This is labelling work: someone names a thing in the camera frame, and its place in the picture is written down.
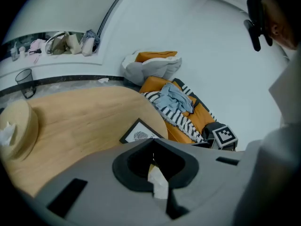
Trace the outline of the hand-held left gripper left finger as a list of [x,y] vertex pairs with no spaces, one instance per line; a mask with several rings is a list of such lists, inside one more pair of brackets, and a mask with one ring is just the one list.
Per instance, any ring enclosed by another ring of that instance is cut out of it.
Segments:
[[148,181],[153,161],[152,139],[142,140],[138,145],[118,155],[112,164],[115,178],[127,189],[134,192],[153,192]]

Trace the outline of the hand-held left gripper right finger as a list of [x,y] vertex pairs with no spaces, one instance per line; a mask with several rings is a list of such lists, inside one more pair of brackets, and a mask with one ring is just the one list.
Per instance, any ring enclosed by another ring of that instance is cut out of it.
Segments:
[[153,157],[171,189],[187,187],[199,170],[197,159],[160,140],[153,140]]

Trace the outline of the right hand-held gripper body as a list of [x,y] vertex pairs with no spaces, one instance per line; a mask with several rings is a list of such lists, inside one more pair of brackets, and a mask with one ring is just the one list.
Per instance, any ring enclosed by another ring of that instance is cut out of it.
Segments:
[[212,122],[207,124],[202,130],[204,142],[193,143],[193,146],[235,151],[238,145],[238,138],[228,125]]

